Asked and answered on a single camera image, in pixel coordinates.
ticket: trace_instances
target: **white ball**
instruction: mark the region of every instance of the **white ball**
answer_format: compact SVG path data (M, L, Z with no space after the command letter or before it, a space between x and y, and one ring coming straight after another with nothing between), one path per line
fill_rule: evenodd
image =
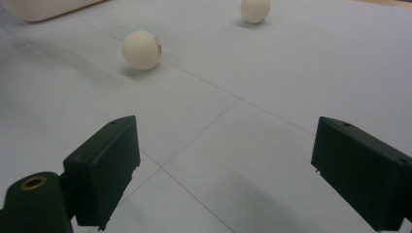
M242 0L242 17L249 23L262 22L270 12L270 0Z
M128 34L123 41L123 57L138 70L155 67L161 56L158 39L148 31L135 31Z

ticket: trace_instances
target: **white floor tile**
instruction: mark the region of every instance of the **white floor tile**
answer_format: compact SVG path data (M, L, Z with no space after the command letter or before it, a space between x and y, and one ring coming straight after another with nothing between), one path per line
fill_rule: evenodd
M115 210L105 232L230 233L165 172L159 170Z
M136 115L143 163L109 231L372 232L315 174L313 134L319 116L335 117L412 155L411 17L279 0L251 25L240 1L116 0L27 23L0 6L0 200ZM152 71L121 55L134 30L162 44ZM166 163L194 197L158 170Z
M315 173L313 143L239 101L164 168L235 232L373 232Z
M74 218L72 219L72 227L74 233L87 233L93 228L91 226L78 226Z
M121 41L88 25L28 46L103 116L136 115L140 146L160 165L235 100L161 61L149 72L133 70Z
M62 161L107 119L0 30L0 199L33 173L62 172Z

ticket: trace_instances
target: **screw hole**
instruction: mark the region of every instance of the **screw hole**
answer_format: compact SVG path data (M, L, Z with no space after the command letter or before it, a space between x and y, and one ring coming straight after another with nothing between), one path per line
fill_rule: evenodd
M29 178L21 184L20 189L23 191L33 190L45 184L46 181L47 181L46 177Z

